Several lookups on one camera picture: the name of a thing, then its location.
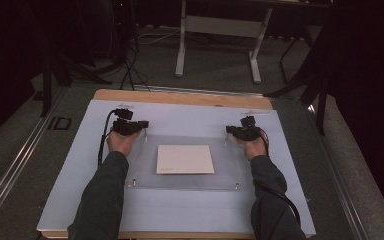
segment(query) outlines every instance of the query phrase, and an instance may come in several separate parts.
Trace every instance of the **metal rail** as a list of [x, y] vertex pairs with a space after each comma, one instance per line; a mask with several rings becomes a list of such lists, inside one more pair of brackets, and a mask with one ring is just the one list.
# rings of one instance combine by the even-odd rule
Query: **metal rail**
[[12, 187], [14, 186], [18, 176], [22, 172], [24, 166], [28, 162], [31, 154], [33, 153], [37, 143], [39, 142], [40, 138], [42, 137], [43, 132], [46, 130], [46, 126], [48, 122], [50, 121], [50, 116], [52, 115], [52, 112], [55, 110], [56, 106], [58, 105], [61, 98], [65, 95], [67, 92], [66, 87], [60, 87], [54, 97], [53, 107], [50, 109], [48, 114], [44, 117], [41, 117], [36, 124], [35, 128], [33, 129], [32, 133], [28, 137], [27, 141], [24, 143], [21, 150], [18, 152], [17, 156], [15, 157], [14, 161], [10, 165], [10, 167], [7, 169], [5, 174], [0, 179], [0, 207], [2, 206], [2, 203], [5, 201], [5, 198], [8, 196], [9, 192], [11, 191]]
[[332, 155], [332, 150], [329, 147], [326, 139], [320, 136], [320, 133], [314, 123], [314, 109], [310, 106], [309, 111], [307, 112], [307, 119], [310, 122], [311, 130], [318, 136], [317, 139], [320, 145], [323, 148], [323, 153], [325, 155], [327, 169], [332, 178], [333, 186], [335, 187], [336, 193], [338, 194], [339, 201], [341, 202], [342, 208], [344, 209], [345, 216], [348, 219], [351, 231], [354, 234], [355, 239], [357, 240], [367, 240], [369, 239], [366, 230], [361, 222], [360, 216], [355, 209], [352, 198], [348, 192], [347, 187], [345, 186], [342, 175], [338, 169], [335, 158]]

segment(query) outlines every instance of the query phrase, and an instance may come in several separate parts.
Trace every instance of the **metal leg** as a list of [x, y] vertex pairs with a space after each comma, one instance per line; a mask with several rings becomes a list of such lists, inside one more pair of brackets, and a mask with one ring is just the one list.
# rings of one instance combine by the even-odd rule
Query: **metal leg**
[[176, 63], [176, 72], [174, 75], [176, 77], [183, 76], [183, 67], [185, 65], [185, 21], [186, 21], [186, 0], [182, 1], [182, 18], [180, 20], [180, 46], [179, 53], [177, 55]]
[[258, 70], [257, 55], [260, 51], [261, 43], [263, 41], [264, 34], [266, 33], [272, 11], [272, 8], [267, 9], [264, 21], [261, 23], [261, 29], [260, 33], [258, 34], [257, 44], [254, 48], [254, 51], [249, 52], [249, 62], [251, 64], [252, 78], [255, 84], [261, 83], [260, 71]]

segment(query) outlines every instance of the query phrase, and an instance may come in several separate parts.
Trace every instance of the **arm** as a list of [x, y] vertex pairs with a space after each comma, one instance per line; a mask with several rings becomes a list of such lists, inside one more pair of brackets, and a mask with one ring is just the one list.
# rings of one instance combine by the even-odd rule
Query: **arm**
[[305, 239], [289, 205], [279, 197], [262, 190], [264, 186], [285, 193], [287, 184], [283, 174], [267, 156], [251, 160], [251, 173], [257, 199], [251, 210], [251, 224], [257, 239]]
[[129, 169], [126, 156], [140, 132], [122, 136], [111, 132], [107, 139], [110, 153], [95, 172], [68, 227], [69, 239], [116, 240], [124, 203], [124, 183]]

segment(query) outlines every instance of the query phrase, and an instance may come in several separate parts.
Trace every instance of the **white stand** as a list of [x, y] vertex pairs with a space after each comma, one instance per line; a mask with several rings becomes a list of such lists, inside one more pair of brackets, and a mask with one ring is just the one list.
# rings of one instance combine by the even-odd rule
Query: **white stand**
[[249, 60], [254, 83], [261, 83], [261, 77], [257, 63], [257, 55], [260, 51], [261, 43], [267, 30], [272, 10], [272, 8], [267, 9], [262, 23], [254, 21], [189, 16], [186, 15], [186, 0], [183, 0], [182, 15], [180, 21], [180, 45], [179, 53], [177, 55], [175, 76], [183, 76], [186, 51], [185, 33], [188, 31], [257, 38], [257, 43], [254, 50], [249, 53]]

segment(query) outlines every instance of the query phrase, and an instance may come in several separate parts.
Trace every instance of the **white paper square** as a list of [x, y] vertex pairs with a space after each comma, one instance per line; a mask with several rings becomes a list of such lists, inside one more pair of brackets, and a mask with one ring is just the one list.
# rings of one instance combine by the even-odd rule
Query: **white paper square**
[[157, 174], [214, 173], [210, 146], [159, 145]]

